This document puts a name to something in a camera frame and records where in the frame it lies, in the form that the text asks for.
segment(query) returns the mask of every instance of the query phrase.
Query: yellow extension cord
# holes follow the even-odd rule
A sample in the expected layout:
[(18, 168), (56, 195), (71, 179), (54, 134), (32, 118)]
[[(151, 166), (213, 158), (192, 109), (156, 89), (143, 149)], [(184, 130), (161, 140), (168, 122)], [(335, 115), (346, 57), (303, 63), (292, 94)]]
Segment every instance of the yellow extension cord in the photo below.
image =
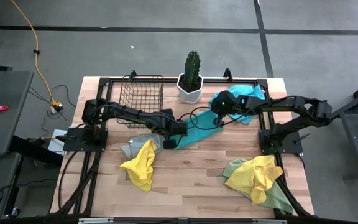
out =
[[(19, 6), (13, 1), (11, 0), (11, 2), (13, 3), (13, 5), (15, 5), (16, 9), (19, 10), (19, 12), (23, 15), (24, 19), (26, 19), (27, 23), (29, 24), (33, 34), (34, 34), (34, 37), (35, 37), (35, 49), (36, 50), (39, 50), (38, 49), (38, 37), (37, 37), (37, 33), (35, 33), (35, 30), (34, 28), (32, 27), (32, 24), (30, 22), (30, 20), (27, 18), (27, 16), (25, 16), (25, 14), (22, 12), (22, 10), (19, 8)], [(50, 91), (50, 88), (49, 88), (49, 85), (48, 85), (48, 82), (46, 81), (46, 79), (44, 78), (44, 76), (42, 75), (40, 69), (38, 68), (38, 53), (35, 53), (35, 69), (37, 70), (38, 74), (41, 76), (42, 80), (44, 81), (45, 85), (47, 86), (48, 88), (48, 92), (49, 92), (49, 95), (50, 95), (50, 98), (52, 99), (52, 106), (59, 106), (59, 103), (55, 101), (55, 99), (53, 99), (53, 96), (52, 96), (52, 92)]]

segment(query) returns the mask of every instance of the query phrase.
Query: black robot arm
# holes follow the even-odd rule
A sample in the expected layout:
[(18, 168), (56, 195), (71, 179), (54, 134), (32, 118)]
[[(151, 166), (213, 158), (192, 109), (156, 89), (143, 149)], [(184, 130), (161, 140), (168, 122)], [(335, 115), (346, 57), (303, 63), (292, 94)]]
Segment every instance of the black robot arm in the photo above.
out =
[(302, 96), (288, 96), (281, 99), (260, 99), (252, 96), (235, 97), (229, 91), (222, 91), (211, 103), (211, 110), (218, 115), (214, 120), (217, 126), (223, 125), (222, 118), (227, 114), (244, 116), (261, 114), (268, 111), (291, 111), (300, 116), (284, 124), (274, 124), (270, 133), (261, 142), (265, 147), (280, 147), (291, 133), (308, 126), (321, 127), (331, 123), (331, 105), (326, 100)]
[(98, 140), (98, 125), (112, 119), (119, 118), (132, 121), (137, 124), (144, 124), (153, 133), (165, 136), (164, 148), (175, 147), (175, 141), (168, 140), (173, 135), (187, 135), (187, 123), (176, 121), (173, 117), (172, 109), (164, 109), (159, 112), (147, 113), (136, 110), (116, 102), (107, 102), (104, 99), (87, 100), (82, 114), (82, 120), (87, 129), (87, 139), (89, 141)]

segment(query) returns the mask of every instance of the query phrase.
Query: gray floor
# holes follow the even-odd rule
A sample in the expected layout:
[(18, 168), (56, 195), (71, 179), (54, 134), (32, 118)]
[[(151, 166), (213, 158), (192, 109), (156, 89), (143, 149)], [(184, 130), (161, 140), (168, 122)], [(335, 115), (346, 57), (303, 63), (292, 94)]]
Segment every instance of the gray floor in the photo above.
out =
[[(258, 28), (251, 0), (17, 3), (41, 26)], [(358, 30), (358, 0), (260, 0), (260, 6), (267, 29)], [(9, 1), (0, 0), (0, 24), (25, 25), (25, 20)], [(190, 50), (200, 53), (204, 76), (220, 77), (226, 67), (235, 77), (267, 76), (259, 34), (43, 31), (38, 35), (41, 70), (51, 86), (68, 86), (72, 101), (77, 100), (84, 75), (125, 75), (131, 70), (176, 75), (183, 72)], [(285, 79), (289, 95), (327, 99), (336, 109), (350, 101), (358, 89), (358, 35), (267, 35), (267, 44), (274, 77)], [(0, 30), (0, 65), (35, 71), (33, 48), (31, 32)], [(47, 97), (38, 76), (32, 87)], [(65, 105), (67, 121), (47, 119), (49, 131), (67, 128), (73, 118), (74, 108), (68, 104), (65, 90), (58, 89), (55, 98)], [(47, 109), (46, 103), (29, 95), (17, 134), (23, 138), (44, 134), (40, 126)], [(358, 221), (358, 181), (342, 181), (343, 175), (358, 171), (358, 163), (342, 124), (335, 121), (302, 133), (311, 133), (302, 145), (315, 213)], [(31, 190), (23, 193), (23, 198), (33, 198)], [(34, 203), (25, 199), (25, 215), (39, 215), (48, 209), (34, 209), (50, 200), (46, 196)]]

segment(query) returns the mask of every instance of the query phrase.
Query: wooden tabletop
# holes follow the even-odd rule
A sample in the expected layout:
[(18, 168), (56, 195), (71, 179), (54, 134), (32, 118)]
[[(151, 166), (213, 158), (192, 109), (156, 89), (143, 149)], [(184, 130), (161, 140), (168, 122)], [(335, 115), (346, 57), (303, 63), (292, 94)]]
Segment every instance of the wooden tabletop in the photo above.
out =
[[(82, 123), (85, 101), (96, 97), (100, 77), (84, 77), (73, 126)], [(272, 98), (287, 95), (281, 78), (268, 78)], [(172, 108), (176, 118), (198, 106), (208, 106), (209, 99), (233, 84), (204, 83), (203, 95), (194, 105), (182, 103), (176, 84), (164, 84), (163, 107)], [(112, 100), (119, 101), (121, 84), (115, 83)], [(292, 119), (291, 113), (274, 113), (276, 123)], [(192, 146), (180, 150), (164, 150), (157, 154), (153, 167), (150, 192), (125, 180), (119, 166), (126, 161), (119, 144), (127, 144), (130, 137), (149, 133), (148, 129), (128, 129), (115, 119), (107, 122), (109, 129), (106, 150), (102, 153), (91, 215), (93, 217), (203, 217), (203, 218), (273, 218), (273, 210), (252, 205), (251, 201), (224, 185), (221, 174), (226, 164), (238, 158), (252, 159), (260, 155), (257, 131), (258, 117), (249, 125), (235, 122), (224, 130)], [(63, 160), (62, 169), (69, 155)], [(75, 190), (80, 179), (84, 153), (79, 152), (70, 162), (62, 184), (62, 204)], [(308, 184), (302, 162), (294, 155), (283, 154), (284, 173), (288, 188), (306, 211), (313, 213)], [(57, 189), (51, 212), (57, 210)], [(83, 197), (83, 207), (88, 189)]]

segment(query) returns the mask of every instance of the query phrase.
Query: white pot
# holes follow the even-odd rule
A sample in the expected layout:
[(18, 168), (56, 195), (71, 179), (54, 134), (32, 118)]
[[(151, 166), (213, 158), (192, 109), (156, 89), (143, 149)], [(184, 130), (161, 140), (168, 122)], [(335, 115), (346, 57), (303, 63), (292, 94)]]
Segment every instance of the white pot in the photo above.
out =
[(196, 91), (192, 91), (192, 92), (188, 93), (188, 92), (186, 92), (184, 89), (182, 89), (179, 86), (179, 80), (182, 77), (182, 75), (184, 75), (184, 73), (179, 75), (178, 82), (177, 82), (177, 88), (178, 88), (178, 91), (179, 91), (180, 99), (184, 103), (196, 103), (201, 98), (201, 94), (202, 94), (202, 90), (203, 90), (204, 78), (201, 75), (198, 75), (201, 78), (201, 86), (200, 86), (200, 88), (198, 90), (196, 90)]

